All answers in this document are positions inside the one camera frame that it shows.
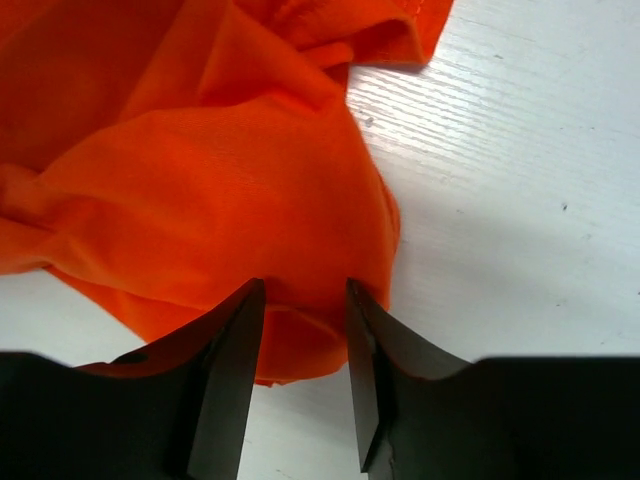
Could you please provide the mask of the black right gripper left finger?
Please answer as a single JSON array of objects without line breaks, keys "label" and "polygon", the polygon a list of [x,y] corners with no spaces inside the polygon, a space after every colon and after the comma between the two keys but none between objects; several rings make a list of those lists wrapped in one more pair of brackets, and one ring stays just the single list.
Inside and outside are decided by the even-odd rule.
[{"label": "black right gripper left finger", "polygon": [[109,363],[1,356],[5,479],[233,479],[263,332],[253,279]]}]

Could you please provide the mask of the orange t-shirt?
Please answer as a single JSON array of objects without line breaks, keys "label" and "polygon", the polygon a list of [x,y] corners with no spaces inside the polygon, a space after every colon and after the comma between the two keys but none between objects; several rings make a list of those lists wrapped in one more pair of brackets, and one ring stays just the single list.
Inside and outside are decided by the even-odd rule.
[{"label": "orange t-shirt", "polygon": [[349,111],[421,67],[448,1],[5,1],[1,271],[44,269],[146,341],[264,281],[256,380],[347,360],[345,284],[390,301],[401,217]]}]

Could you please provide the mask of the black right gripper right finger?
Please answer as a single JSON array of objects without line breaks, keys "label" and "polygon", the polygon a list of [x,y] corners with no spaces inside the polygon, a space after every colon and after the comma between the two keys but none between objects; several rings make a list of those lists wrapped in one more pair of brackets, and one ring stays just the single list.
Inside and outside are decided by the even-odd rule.
[{"label": "black right gripper right finger", "polygon": [[346,334],[360,468],[371,479],[635,479],[636,357],[464,361],[355,280]]}]

